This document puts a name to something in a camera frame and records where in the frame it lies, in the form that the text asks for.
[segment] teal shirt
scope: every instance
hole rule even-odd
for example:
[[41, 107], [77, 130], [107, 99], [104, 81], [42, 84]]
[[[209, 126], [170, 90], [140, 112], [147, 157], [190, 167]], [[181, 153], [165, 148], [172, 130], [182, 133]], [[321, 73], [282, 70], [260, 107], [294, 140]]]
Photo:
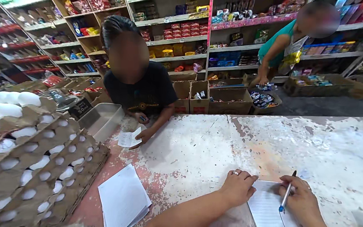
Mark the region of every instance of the teal shirt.
[[[293, 20], [291, 23], [287, 24], [285, 27], [283, 27], [281, 30], [279, 30], [273, 37], [271, 37], [265, 44], [261, 46], [259, 49], [259, 60], [260, 62], [263, 62], [263, 58], [265, 54], [267, 54], [268, 50], [271, 48], [271, 46], [274, 44], [275, 39], [282, 34], [288, 34], [291, 38], [294, 35], [294, 25], [295, 25], [296, 19]], [[280, 65], [280, 62], [284, 59], [284, 51], [279, 53], [274, 59], [272, 59], [269, 62], [269, 67], [278, 67]]]

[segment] worn counter surface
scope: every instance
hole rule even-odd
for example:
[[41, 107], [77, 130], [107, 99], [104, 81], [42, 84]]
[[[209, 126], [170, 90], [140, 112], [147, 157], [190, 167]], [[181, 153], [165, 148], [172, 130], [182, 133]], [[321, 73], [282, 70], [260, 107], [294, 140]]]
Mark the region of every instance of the worn counter surface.
[[[119, 132], [136, 127], [126, 116], [108, 139], [111, 156], [70, 223], [103, 227], [98, 185], [129, 163], [153, 203], [138, 226], [173, 205], [219, 189], [236, 168], [271, 181], [298, 170], [329, 227], [363, 221], [362, 117], [180, 115], [142, 147], [129, 151], [118, 146]], [[247, 204], [231, 209], [212, 226], [250, 226], [248, 211]]]

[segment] paper stack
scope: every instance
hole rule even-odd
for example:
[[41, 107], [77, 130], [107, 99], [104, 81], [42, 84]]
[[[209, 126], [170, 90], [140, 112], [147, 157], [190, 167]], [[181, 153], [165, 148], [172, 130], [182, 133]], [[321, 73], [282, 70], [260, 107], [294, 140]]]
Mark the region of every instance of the paper stack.
[[129, 164], [98, 187], [104, 227], [132, 227], [152, 204], [133, 165]]

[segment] dark hair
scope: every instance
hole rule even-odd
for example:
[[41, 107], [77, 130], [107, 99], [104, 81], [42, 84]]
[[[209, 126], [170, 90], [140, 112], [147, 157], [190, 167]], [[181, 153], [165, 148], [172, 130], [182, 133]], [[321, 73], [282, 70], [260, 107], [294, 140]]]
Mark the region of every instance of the dark hair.
[[108, 49], [111, 41], [115, 39], [122, 32], [135, 32], [141, 36], [141, 33], [135, 23], [126, 17], [111, 15], [104, 18], [100, 28], [100, 40], [102, 44]]

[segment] hand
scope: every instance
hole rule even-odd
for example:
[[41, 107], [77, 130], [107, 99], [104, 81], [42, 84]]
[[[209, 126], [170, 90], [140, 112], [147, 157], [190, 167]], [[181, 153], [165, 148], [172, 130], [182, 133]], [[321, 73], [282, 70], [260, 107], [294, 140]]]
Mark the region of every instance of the hand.
[[141, 124], [148, 124], [149, 123], [149, 118], [144, 113], [141, 113], [141, 112], [134, 113], [134, 117]]
[[142, 144], [148, 142], [148, 140], [155, 134], [155, 131], [153, 128], [147, 128], [141, 133], [139, 133], [135, 139], [142, 139], [142, 142], [140, 142], [138, 145], [135, 145], [134, 147], [130, 147], [129, 150], [134, 150], [135, 148], [140, 147]]
[[288, 196], [286, 206], [300, 224], [304, 227], [326, 226], [320, 214], [317, 198], [312, 193], [309, 184], [299, 177], [282, 176], [280, 179], [283, 181], [279, 190], [281, 197], [284, 197], [289, 183], [295, 187], [295, 193]]
[[229, 171], [224, 184], [218, 190], [230, 208], [242, 205], [252, 197], [256, 191], [252, 185], [259, 178], [258, 176], [251, 176], [248, 172], [240, 169], [235, 171], [239, 175], [234, 174], [232, 170]]

